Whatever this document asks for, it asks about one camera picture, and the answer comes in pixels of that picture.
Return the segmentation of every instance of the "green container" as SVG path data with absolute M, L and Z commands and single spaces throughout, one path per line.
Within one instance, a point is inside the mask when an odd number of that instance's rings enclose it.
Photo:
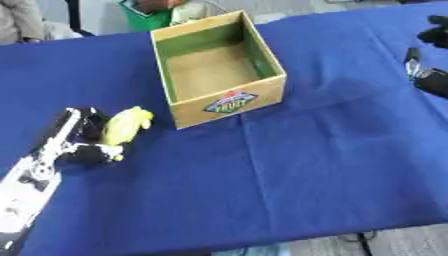
M 168 27 L 171 22 L 171 10 L 144 14 L 135 10 L 132 6 L 133 0 L 123 0 L 120 2 L 121 8 L 126 13 L 129 25 L 134 31 L 151 31 Z

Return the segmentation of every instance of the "blue tablecloth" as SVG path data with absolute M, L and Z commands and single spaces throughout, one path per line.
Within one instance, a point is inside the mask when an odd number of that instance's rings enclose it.
M 68 106 L 140 105 L 155 126 L 123 163 L 67 172 L 23 255 L 218 250 L 448 220 L 448 102 L 403 58 L 448 4 L 300 16 L 259 26 L 289 74 L 284 102 L 176 131 L 149 36 L 0 48 L 0 166 Z

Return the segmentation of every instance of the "cardboard box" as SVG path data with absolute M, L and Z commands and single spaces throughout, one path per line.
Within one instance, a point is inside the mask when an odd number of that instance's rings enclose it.
M 244 11 L 152 32 L 178 129 L 283 98 L 286 73 Z

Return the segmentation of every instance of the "yellow plush toy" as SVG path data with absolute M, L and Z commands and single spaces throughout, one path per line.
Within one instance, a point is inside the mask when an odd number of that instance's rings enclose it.
M 104 127 L 101 143 L 109 146 L 119 146 L 130 143 L 140 128 L 151 127 L 154 115 L 140 107 L 126 109 L 112 117 Z

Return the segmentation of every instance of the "gray floor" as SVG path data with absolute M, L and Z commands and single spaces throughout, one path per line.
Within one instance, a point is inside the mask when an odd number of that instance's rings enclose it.
M 96 34 L 129 31 L 115 0 L 81 0 L 83 27 Z M 362 3 L 328 4 L 326 0 L 214 0 L 229 10 L 245 9 L 254 18 L 306 15 L 359 8 L 397 5 L 394 0 L 366 0 Z M 66 22 L 63 0 L 38 0 L 47 19 Z M 291 242 L 292 256 L 363 256 L 356 243 L 337 237 Z M 448 225 L 382 231 L 370 242 L 375 256 L 445 256 L 448 255 Z

